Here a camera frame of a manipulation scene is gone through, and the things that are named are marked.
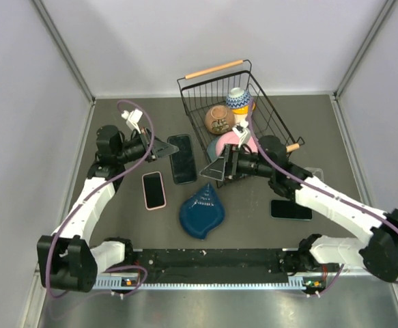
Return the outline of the blue-edged phone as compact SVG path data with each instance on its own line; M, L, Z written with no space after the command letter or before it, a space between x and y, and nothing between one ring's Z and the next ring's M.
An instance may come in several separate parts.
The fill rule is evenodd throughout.
M310 208L298 205L287 200L272 200L270 215L275 219L310 221L313 218Z

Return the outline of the clear phone case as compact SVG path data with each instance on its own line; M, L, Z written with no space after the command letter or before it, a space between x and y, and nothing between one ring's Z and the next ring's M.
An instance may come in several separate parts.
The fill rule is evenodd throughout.
M319 178L321 181L324 181L324 172L322 169L318 167L306 167L305 169L311 172L315 177Z

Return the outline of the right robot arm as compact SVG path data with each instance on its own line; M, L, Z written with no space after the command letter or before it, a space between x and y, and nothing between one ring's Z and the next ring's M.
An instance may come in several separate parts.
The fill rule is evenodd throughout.
M298 247L300 265L309 271L321 264L360 267L384 282L398 279L398 209L386 212L339 193L310 171L292 163L285 146L271 135L248 146L225 145L222 153L200 172L201 176L224 181L236 176L268 179L279 196L309 208L351 233L349 238L312 234Z

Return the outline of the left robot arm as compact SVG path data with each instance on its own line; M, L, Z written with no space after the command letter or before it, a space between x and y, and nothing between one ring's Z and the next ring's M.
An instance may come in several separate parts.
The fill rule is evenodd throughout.
M62 225L37 243L43 287L89 292L99 274L111 267L131 269L135 262L128 239L111 237L99 246L89 242L99 218L117 193L128 163L135 167L178 152L179 148L152 135L148 128L133 130L129 139L113 125L98 129L97 151L83 189Z

